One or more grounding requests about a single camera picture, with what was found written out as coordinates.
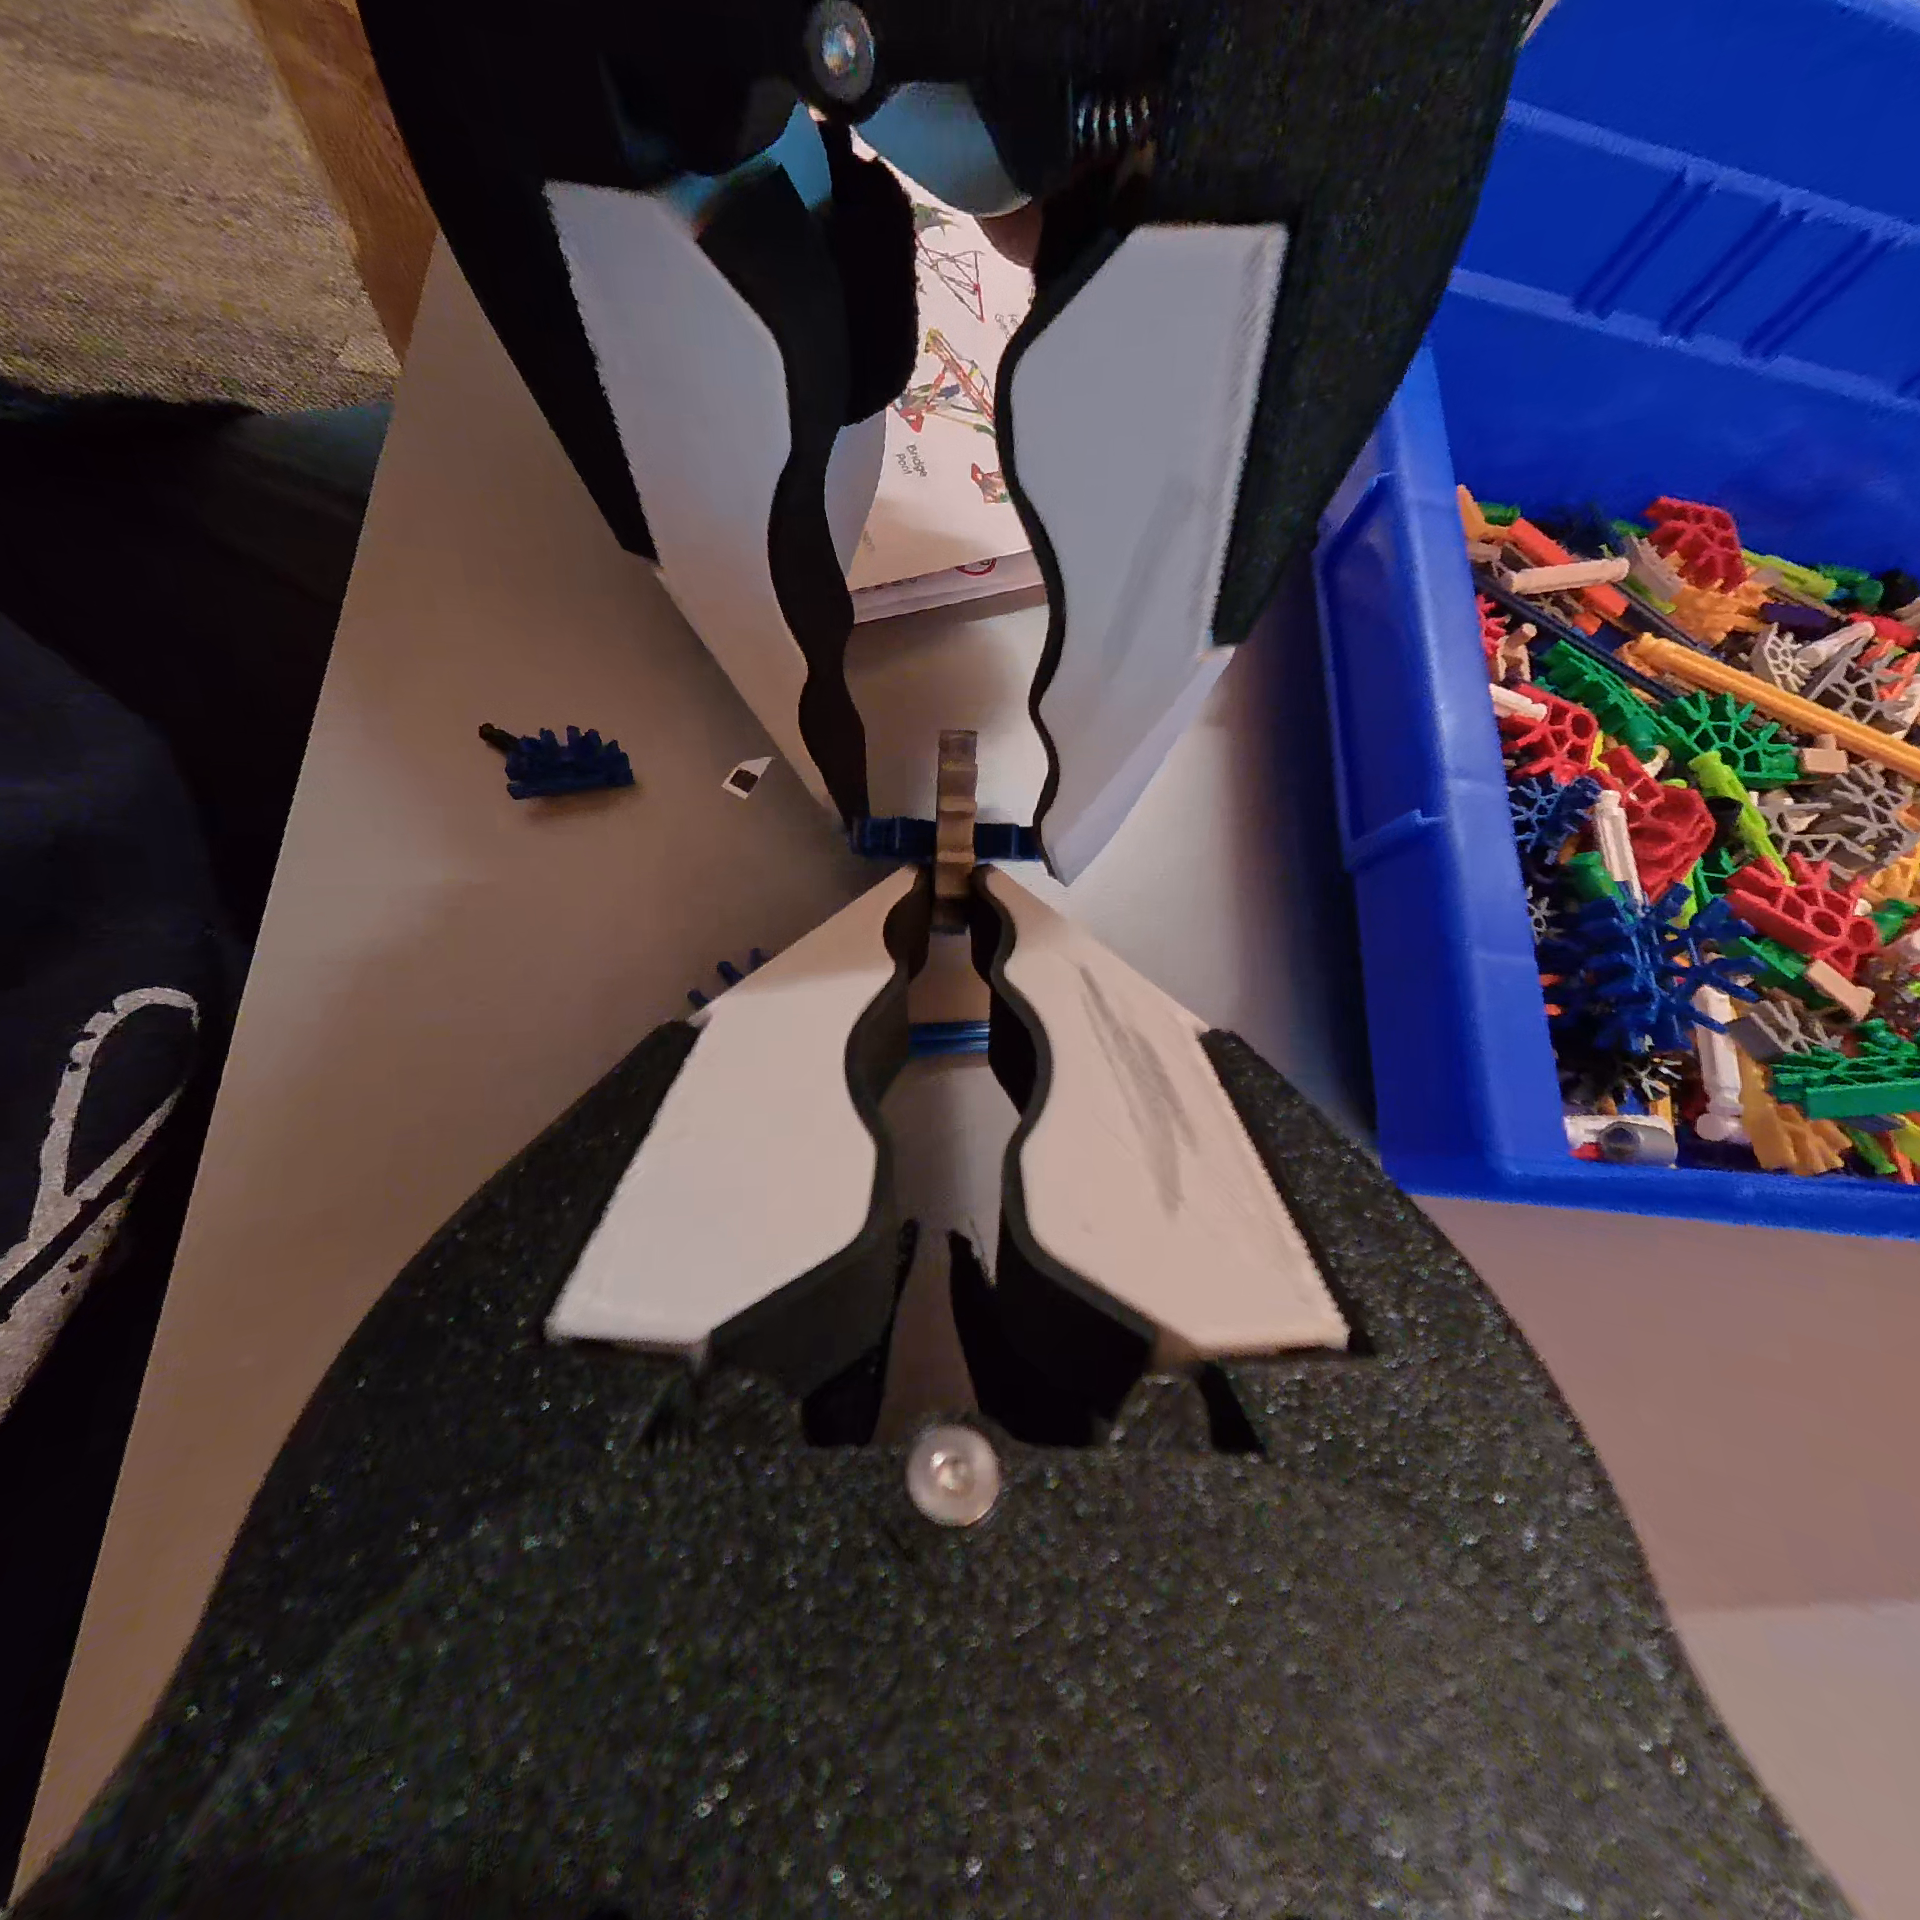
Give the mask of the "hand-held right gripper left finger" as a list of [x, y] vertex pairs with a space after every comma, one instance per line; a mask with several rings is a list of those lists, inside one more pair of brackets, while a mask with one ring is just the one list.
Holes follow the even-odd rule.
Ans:
[[920, 873], [893, 868], [695, 1015], [546, 1335], [758, 1374], [798, 1398], [864, 1360], [896, 1305], [879, 1104], [918, 967]]

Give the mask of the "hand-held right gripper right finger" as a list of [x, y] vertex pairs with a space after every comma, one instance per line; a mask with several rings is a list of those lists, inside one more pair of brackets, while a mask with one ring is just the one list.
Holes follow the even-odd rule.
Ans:
[[1152, 1374], [1344, 1353], [1205, 1022], [1002, 868], [973, 870], [972, 939], [1014, 1105], [991, 1293], [1020, 1360], [1110, 1419]]

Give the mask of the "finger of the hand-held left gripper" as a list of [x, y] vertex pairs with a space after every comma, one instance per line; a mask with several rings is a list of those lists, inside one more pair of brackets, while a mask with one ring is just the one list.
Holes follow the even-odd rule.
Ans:
[[1077, 879], [1229, 660], [1215, 638], [1286, 264], [1282, 224], [1101, 233], [999, 367], [999, 451], [1046, 581], [1028, 710], [1042, 856]]
[[914, 360], [917, 229], [881, 159], [824, 174], [816, 206], [758, 161], [697, 224], [668, 195], [551, 182], [544, 198], [660, 585], [849, 824], [871, 774], [847, 564]]

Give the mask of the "blue plastic bin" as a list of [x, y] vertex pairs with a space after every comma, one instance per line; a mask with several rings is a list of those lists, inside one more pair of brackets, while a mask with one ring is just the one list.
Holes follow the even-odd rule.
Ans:
[[1456, 481], [1658, 494], [1914, 569], [1917, 8], [1556, 5], [1425, 348], [1312, 559], [1383, 1163], [1412, 1193], [1914, 1239], [1914, 1188], [1594, 1166], [1561, 1129]]

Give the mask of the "blue double snowflake connector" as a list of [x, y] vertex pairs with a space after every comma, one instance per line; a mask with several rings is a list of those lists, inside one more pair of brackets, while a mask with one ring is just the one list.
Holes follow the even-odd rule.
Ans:
[[[856, 856], [925, 867], [938, 854], [938, 824], [904, 815], [856, 819], [847, 828], [847, 845]], [[972, 854], [973, 861], [1039, 861], [1039, 835], [1032, 824], [975, 820]]]

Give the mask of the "grey snowflake connector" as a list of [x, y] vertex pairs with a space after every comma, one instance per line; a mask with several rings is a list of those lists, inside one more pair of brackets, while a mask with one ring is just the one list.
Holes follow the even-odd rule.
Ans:
[[975, 867], [975, 732], [938, 734], [933, 808], [929, 911], [942, 932], [969, 927]]

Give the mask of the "toy instruction booklet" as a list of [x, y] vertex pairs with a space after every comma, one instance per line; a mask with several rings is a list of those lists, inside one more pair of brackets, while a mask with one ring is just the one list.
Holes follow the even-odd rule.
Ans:
[[1032, 279], [973, 217], [917, 182], [904, 192], [918, 351], [884, 417], [879, 480], [847, 564], [856, 624], [1039, 585], [993, 417], [1001, 351], [1026, 318]]

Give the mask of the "blue connector with black peg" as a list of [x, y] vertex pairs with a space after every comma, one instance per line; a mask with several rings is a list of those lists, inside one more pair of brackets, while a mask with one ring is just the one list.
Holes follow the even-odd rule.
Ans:
[[612, 737], [594, 728], [544, 727], [513, 734], [480, 725], [477, 737], [501, 757], [506, 793], [513, 801], [570, 800], [636, 787], [632, 764]]

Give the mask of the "pile of colourful construction pieces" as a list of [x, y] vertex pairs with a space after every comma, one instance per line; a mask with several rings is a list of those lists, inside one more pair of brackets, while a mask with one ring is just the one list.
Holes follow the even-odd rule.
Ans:
[[1456, 488], [1566, 1151], [1914, 1191], [1914, 575]]

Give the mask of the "person's black printed shirt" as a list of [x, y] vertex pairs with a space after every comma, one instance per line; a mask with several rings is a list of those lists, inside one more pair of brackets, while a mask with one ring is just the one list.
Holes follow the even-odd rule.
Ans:
[[4, 382], [4, 1884], [390, 420]]

